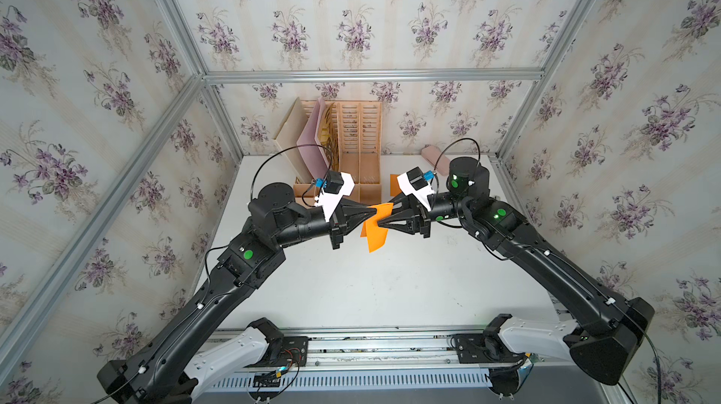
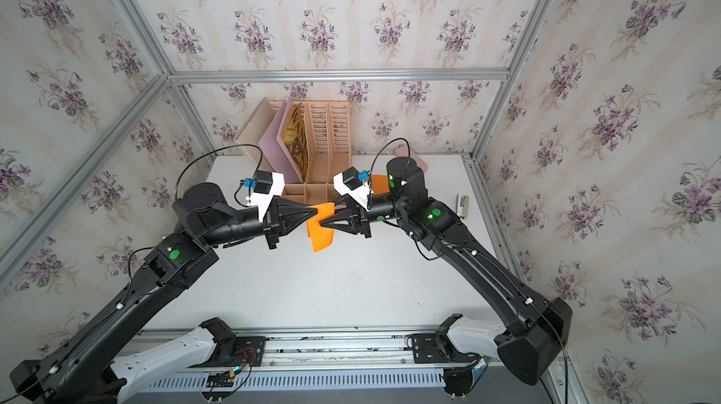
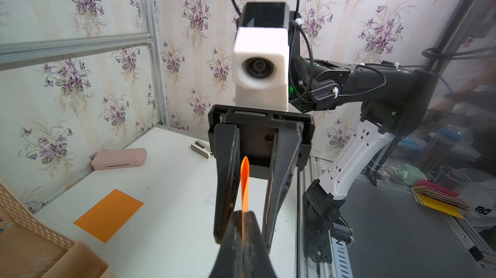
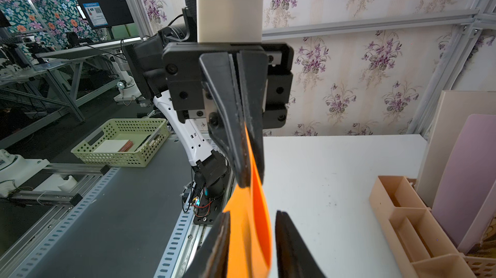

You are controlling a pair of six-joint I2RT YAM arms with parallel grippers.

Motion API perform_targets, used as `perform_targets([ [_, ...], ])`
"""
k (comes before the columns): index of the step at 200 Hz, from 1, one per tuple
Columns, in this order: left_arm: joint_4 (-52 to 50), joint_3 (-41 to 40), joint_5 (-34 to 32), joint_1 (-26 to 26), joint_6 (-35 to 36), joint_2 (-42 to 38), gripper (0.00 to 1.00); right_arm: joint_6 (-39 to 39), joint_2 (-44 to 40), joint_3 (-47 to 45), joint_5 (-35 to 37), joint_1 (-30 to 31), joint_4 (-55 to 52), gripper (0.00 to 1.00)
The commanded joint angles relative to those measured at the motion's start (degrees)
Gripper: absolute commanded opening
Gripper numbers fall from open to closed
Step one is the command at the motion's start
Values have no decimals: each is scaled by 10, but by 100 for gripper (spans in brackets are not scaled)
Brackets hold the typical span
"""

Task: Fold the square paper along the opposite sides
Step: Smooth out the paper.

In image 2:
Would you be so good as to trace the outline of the orange square paper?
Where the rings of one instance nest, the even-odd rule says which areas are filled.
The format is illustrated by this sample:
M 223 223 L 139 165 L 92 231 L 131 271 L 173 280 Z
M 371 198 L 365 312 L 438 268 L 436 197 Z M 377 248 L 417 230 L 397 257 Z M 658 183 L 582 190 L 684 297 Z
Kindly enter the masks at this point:
M 320 222 L 328 217 L 334 216 L 335 206 L 332 202 L 317 204 L 313 206 L 317 210 L 317 214 L 306 222 L 308 237 L 311 240 L 313 252 L 320 251 L 329 247 L 333 242 L 334 231 L 320 225 Z
M 372 175 L 369 182 L 374 195 L 382 195 L 390 192 L 389 178 L 386 175 Z

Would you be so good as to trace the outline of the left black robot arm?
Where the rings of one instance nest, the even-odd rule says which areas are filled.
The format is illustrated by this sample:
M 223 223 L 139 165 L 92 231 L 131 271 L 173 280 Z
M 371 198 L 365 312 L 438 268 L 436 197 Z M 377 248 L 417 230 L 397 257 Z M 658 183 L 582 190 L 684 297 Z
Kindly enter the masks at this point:
M 276 248 L 281 237 L 318 214 L 315 207 L 283 198 L 280 173 L 255 171 L 244 186 L 251 195 L 241 210 L 228 205 L 217 184 L 190 187 L 173 204 L 175 231 L 148 248 L 124 289 L 53 353 L 16 366 L 15 395 L 33 403 L 123 403 L 187 366 L 232 361 L 236 335 L 219 318 L 143 353 L 121 351 L 218 261 L 217 247 L 263 238 Z

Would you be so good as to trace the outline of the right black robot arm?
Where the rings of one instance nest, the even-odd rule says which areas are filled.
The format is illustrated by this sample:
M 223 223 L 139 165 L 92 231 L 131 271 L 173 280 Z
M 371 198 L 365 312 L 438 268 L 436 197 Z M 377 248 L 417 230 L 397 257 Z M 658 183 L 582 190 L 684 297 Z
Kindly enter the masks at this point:
M 490 304 L 502 327 L 463 315 L 448 318 L 437 336 L 459 353 L 501 360 L 520 381 L 539 383 L 553 361 L 564 353 L 573 310 L 561 297 L 548 298 L 525 284 L 501 264 L 471 233 L 447 204 L 429 195 L 424 171 L 410 156 L 386 165 L 389 190 L 376 194 L 370 171 L 354 167 L 338 173 L 333 187 L 339 194 L 333 216 L 321 220 L 324 229 L 370 237 L 375 222 L 392 222 L 409 236 L 422 254 L 448 262 Z

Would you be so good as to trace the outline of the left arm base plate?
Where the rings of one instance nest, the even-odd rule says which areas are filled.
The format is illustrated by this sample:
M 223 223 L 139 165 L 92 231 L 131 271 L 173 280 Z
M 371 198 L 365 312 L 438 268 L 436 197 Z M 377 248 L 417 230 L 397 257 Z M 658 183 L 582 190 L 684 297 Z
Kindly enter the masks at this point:
M 224 341 L 206 362 L 193 368 L 231 368 L 246 363 L 256 368 L 262 363 L 266 341 L 264 336 L 238 336 L 233 342 Z

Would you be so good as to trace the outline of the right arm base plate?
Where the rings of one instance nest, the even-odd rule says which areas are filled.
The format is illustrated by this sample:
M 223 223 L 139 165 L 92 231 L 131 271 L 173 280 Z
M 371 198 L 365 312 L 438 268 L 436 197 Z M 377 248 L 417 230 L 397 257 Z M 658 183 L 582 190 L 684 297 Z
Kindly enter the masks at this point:
M 482 358 L 478 353 L 462 353 L 446 338 L 436 333 L 416 333 L 407 336 L 415 364 L 470 364 Z

